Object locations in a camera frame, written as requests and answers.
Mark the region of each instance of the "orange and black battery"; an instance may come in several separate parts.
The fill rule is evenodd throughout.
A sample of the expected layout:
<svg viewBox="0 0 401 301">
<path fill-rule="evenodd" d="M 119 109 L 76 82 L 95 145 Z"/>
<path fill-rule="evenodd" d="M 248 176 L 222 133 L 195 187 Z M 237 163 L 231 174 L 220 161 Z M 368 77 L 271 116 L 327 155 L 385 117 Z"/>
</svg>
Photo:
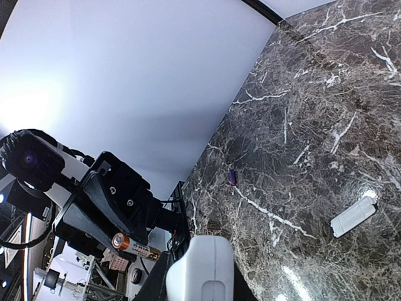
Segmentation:
<svg viewBox="0 0 401 301">
<path fill-rule="evenodd" d="M 151 246 L 145 246 L 123 233 L 117 233 L 112 240 L 113 247 L 134 255 L 141 256 L 149 260 L 158 260 L 160 258 L 160 251 Z"/>
</svg>

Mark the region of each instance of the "marble countertop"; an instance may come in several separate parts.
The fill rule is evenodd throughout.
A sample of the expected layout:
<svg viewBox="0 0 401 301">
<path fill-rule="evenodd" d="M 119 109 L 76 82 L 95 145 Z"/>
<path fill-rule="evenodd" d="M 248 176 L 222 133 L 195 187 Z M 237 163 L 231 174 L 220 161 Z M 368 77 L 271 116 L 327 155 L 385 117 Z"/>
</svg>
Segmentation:
<svg viewBox="0 0 401 301">
<path fill-rule="evenodd" d="M 287 21 L 184 186 L 192 234 L 228 238 L 258 300 L 400 300 L 401 2 Z M 366 195 L 377 212 L 335 238 Z"/>
</svg>

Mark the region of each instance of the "dark marble surface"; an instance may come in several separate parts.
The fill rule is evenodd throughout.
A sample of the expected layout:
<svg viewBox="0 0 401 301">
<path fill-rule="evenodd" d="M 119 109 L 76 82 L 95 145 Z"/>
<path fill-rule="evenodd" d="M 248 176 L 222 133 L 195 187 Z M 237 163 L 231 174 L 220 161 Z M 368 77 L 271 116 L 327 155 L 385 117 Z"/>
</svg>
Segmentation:
<svg viewBox="0 0 401 301">
<path fill-rule="evenodd" d="M 259 300 L 401 300 L 401 2 L 288 23 L 184 186 L 191 230 L 230 239 Z M 335 238 L 364 195 L 377 213 Z"/>
</svg>

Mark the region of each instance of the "led light strip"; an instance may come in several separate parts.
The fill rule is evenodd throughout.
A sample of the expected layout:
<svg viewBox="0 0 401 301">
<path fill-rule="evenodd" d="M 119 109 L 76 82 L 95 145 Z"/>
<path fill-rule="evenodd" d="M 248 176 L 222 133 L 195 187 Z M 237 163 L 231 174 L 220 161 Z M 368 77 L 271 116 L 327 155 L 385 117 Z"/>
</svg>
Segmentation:
<svg viewBox="0 0 401 301">
<path fill-rule="evenodd" d="M 25 228 L 25 242 L 27 243 L 31 238 L 31 224 L 32 214 L 28 213 L 26 216 L 26 228 Z M 29 249 L 24 250 L 24 301 L 28 301 L 28 255 Z"/>
</svg>

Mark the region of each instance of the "purple battery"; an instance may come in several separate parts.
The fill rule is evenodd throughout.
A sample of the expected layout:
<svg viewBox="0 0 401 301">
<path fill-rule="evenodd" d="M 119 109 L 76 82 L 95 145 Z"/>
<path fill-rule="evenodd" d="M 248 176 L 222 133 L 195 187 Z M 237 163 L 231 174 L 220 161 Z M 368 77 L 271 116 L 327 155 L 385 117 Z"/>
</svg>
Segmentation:
<svg viewBox="0 0 401 301">
<path fill-rule="evenodd" d="M 230 170 L 230 184 L 231 185 L 237 184 L 236 172 L 233 169 Z"/>
</svg>

